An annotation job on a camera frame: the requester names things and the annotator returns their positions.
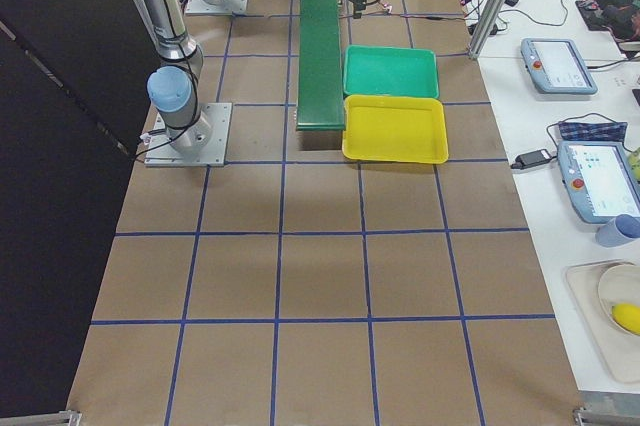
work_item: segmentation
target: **green object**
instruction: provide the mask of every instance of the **green object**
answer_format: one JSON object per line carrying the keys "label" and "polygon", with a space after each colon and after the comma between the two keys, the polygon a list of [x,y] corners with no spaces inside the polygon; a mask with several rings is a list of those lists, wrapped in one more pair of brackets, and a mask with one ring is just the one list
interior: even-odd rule
{"label": "green object", "polygon": [[438,98],[436,55],[428,49],[351,45],[345,52],[344,92]]}
{"label": "green object", "polygon": [[300,0],[298,131],[344,130],[338,0]]}

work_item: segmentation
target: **white plate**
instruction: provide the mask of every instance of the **white plate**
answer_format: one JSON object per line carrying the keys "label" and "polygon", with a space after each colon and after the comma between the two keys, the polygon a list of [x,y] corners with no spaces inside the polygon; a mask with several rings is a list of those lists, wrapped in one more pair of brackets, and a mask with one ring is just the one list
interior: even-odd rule
{"label": "white plate", "polygon": [[607,318],[621,331],[634,334],[615,322],[611,308],[618,303],[640,306],[640,267],[621,264],[607,269],[598,282],[598,298]]}

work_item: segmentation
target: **yellow tray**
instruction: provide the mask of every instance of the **yellow tray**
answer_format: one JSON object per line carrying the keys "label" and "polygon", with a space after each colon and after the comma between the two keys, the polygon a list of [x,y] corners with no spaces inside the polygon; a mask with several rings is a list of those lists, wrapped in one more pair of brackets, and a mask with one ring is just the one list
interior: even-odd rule
{"label": "yellow tray", "polygon": [[345,110],[342,152],[349,159],[440,164],[449,158],[437,99],[354,94]]}

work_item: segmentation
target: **green tray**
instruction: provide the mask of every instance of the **green tray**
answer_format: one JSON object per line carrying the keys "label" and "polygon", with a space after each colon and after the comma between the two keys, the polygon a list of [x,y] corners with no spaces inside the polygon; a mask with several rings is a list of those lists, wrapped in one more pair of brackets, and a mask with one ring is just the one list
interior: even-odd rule
{"label": "green tray", "polygon": [[428,49],[347,47],[344,93],[438,98],[436,55]]}

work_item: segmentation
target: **green rectangular panel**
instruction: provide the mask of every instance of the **green rectangular panel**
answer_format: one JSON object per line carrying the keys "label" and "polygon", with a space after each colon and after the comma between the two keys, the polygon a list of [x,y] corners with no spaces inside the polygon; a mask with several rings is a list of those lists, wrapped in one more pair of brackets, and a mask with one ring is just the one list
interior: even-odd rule
{"label": "green rectangular panel", "polygon": [[338,0],[300,0],[298,131],[344,130]]}

